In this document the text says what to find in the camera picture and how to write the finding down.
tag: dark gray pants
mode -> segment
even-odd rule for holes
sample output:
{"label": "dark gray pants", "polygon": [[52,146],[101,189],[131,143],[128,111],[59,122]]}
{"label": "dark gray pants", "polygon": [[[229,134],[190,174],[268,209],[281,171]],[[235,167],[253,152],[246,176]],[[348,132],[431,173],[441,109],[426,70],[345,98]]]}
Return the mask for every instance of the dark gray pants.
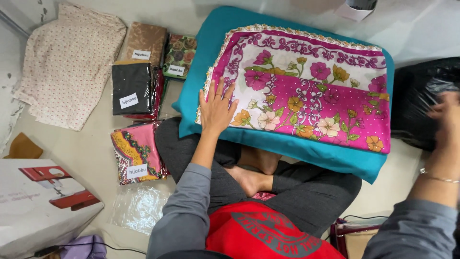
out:
{"label": "dark gray pants", "polygon": [[[200,139],[193,134],[179,139],[180,118],[160,124],[155,142],[161,158],[177,183],[192,159]],[[297,163],[278,163],[273,177],[275,197],[261,201],[246,197],[240,184],[223,168],[235,165],[241,156],[241,144],[219,140],[211,168],[211,201],[208,214],[222,206],[241,202],[262,202],[284,214],[301,231],[321,237],[324,231],[351,204],[361,189],[361,179],[321,167]]]}

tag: lace trim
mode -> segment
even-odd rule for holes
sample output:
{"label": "lace trim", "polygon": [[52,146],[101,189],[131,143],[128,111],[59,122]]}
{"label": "lace trim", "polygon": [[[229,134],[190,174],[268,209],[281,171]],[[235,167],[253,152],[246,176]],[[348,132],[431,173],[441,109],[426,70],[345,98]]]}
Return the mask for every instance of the lace trim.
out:
{"label": "lace trim", "polygon": [[[276,27],[276,26],[269,26],[266,24],[254,24],[246,27],[239,27],[236,29],[232,29],[229,32],[225,34],[225,40],[224,43],[222,44],[222,47],[220,48],[219,55],[214,62],[214,65],[212,67],[209,67],[207,73],[206,73],[206,81],[204,82],[203,86],[203,91],[204,91],[204,98],[207,98],[208,90],[209,90],[209,85],[211,84],[211,79],[213,77],[213,70],[214,67],[217,66],[219,63],[220,58],[224,54],[224,51],[227,48],[227,45],[230,42],[230,38],[233,36],[234,33],[236,32],[262,32],[263,30],[278,30],[282,31],[288,34],[292,35],[300,35],[300,36],[305,36],[309,37],[311,39],[319,40],[322,42],[326,43],[331,43],[335,45],[339,45],[341,47],[345,48],[350,48],[350,49],[357,49],[357,50],[370,50],[370,51],[382,51],[380,47],[373,46],[373,45],[363,45],[363,44],[358,44],[358,43],[353,43],[353,42],[347,42],[347,41],[339,41],[336,39],[333,39],[331,37],[324,37],[323,35],[320,34],[315,34],[311,32],[306,32],[306,31],[301,31],[301,30],[296,30],[296,29],[291,29],[291,28],[283,28],[283,27]],[[198,110],[196,111],[196,119],[195,119],[196,124],[201,124],[201,106],[198,106]]]}

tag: red t-shirt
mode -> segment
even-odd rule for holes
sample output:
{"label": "red t-shirt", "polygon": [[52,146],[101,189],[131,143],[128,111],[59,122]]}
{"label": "red t-shirt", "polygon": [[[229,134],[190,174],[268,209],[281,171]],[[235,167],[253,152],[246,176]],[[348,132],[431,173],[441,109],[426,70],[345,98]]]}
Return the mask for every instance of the red t-shirt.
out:
{"label": "red t-shirt", "polygon": [[344,259],[328,242],[301,232],[283,214],[253,201],[211,214],[206,250],[235,259]]}

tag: bare foot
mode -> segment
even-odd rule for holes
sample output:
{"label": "bare foot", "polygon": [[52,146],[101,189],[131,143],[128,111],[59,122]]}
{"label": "bare foot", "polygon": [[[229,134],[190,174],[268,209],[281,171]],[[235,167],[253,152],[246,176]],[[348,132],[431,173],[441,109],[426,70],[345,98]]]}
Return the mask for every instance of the bare foot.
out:
{"label": "bare foot", "polygon": [[238,165],[253,166],[266,175],[275,173],[282,155],[255,147],[243,146],[241,149]]}
{"label": "bare foot", "polygon": [[241,185],[247,197],[253,197],[258,192],[270,192],[273,176],[247,170],[239,166],[225,170]]}

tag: teal cushion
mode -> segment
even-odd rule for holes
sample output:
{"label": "teal cushion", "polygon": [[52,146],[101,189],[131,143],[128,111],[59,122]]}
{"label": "teal cushion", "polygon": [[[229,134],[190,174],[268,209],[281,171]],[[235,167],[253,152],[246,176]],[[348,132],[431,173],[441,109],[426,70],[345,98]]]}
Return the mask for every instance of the teal cushion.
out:
{"label": "teal cushion", "polygon": [[[173,108],[182,114],[179,137],[201,133],[201,125],[194,122],[198,107],[198,91],[204,86],[206,72],[213,65],[219,54],[224,42],[225,33],[231,29],[253,24],[267,24],[298,29],[341,41],[370,45],[364,41],[236,7],[223,6],[216,8],[203,22],[196,36],[198,48],[193,58],[193,66],[190,68],[179,100],[173,103]],[[395,66],[390,54],[386,50],[383,50],[383,53],[386,58],[387,92],[390,94],[391,109]],[[235,127],[228,127],[220,135],[220,139],[258,147],[333,171],[351,173],[369,183],[375,181],[387,157],[387,155],[380,153],[339,147],[324,142],[306,140],[293,135]]]}

